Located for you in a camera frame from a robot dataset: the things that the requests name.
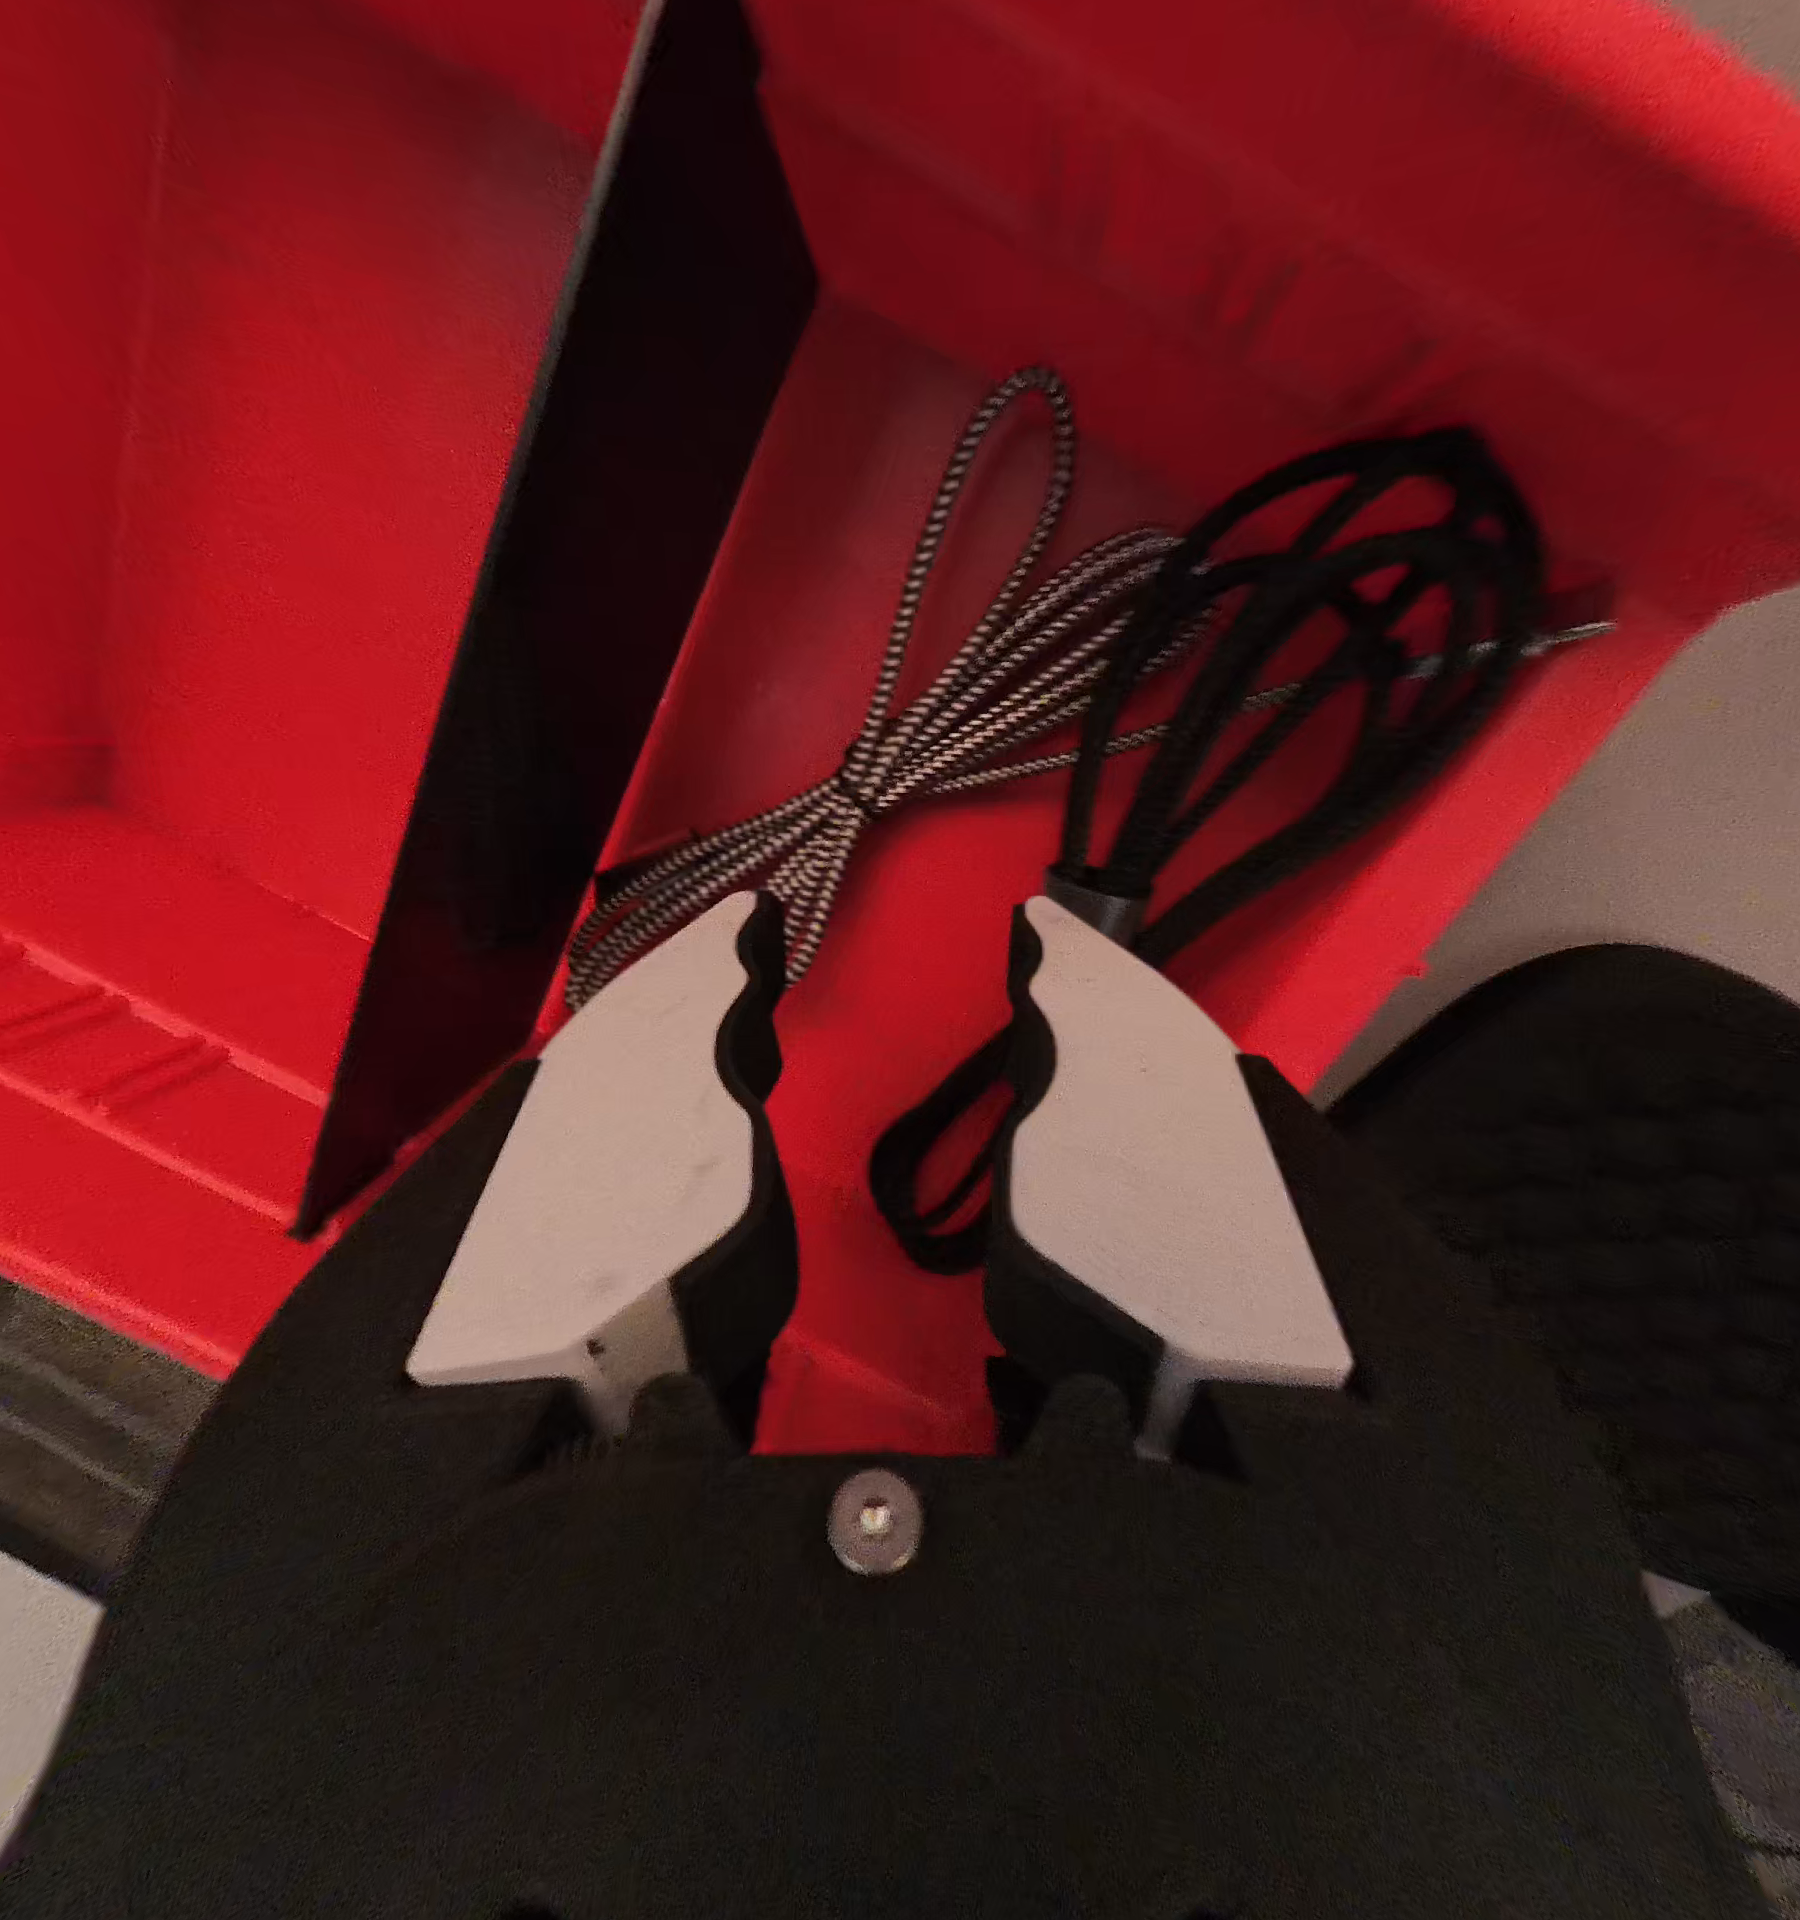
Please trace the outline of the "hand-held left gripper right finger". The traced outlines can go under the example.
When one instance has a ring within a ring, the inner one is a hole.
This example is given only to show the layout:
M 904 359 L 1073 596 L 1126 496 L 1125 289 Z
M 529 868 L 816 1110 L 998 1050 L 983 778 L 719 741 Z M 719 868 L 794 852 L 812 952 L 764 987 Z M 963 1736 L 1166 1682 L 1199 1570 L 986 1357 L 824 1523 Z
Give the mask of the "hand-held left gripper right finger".
M 1070 1383 L 1137 1455 L 1357 1426 L 1357 1361 L 1233 1037 L 1050 898 L 1011 913 L 983 1313 L 1004 1444 Z

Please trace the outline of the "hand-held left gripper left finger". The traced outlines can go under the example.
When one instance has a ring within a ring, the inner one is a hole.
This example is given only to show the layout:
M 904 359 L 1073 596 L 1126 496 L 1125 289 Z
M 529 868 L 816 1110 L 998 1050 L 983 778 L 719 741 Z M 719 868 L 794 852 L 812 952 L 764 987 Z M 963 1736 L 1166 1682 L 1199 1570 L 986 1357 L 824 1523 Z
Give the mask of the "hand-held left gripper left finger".
M 406 1355 L 415 1383 L 760 1383 L 797 1291 L 767 1115 L 783 984 L 779 902 L 732 893 L 558 1028 Z

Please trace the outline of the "red plastic bin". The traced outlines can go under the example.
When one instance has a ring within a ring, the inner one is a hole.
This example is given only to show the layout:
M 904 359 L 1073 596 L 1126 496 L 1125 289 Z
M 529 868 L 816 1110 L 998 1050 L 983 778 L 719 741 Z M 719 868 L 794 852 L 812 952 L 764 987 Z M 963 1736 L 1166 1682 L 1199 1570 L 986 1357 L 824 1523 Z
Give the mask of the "red plastic bin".
M 290 1236 L 647 4 L 0 2 L 0 1274 L 223 1375 Z M 600 863 L 836 769 L 963 411 L 1054 556 L 1475 427 L 1560 611 L 1174 972 L 1310 1088 L 1679 645 L 1800 584 L 1800 104 L 1649 4 L 744 4 L 816 306 Z

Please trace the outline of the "black bin divider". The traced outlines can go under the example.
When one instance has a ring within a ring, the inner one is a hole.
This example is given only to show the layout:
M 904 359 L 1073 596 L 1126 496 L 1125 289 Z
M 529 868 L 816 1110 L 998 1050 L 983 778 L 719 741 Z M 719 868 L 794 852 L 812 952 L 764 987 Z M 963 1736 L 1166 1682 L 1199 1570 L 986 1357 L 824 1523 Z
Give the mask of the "black bin divider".
M 816 266 L 738 2 L 638 21 L 334 1090 L 311 1240 L 529 1039 Z

